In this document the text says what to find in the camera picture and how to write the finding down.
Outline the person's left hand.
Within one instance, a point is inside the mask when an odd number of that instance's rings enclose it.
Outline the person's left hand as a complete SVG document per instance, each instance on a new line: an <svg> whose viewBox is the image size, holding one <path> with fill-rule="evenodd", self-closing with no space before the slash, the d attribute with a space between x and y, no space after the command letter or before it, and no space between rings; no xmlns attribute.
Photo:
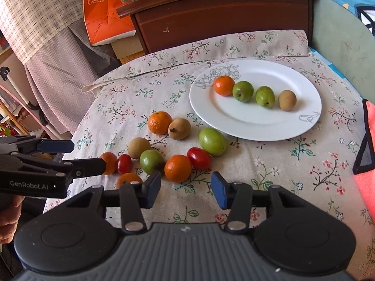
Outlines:
<svg viewBox="0 0 375 281"><path fill-rule="evenodd" d="M22 212L22 202L24 196L15 195L12 203L1 211L0 242L8 244L13 240L17 225Z"/></svg>

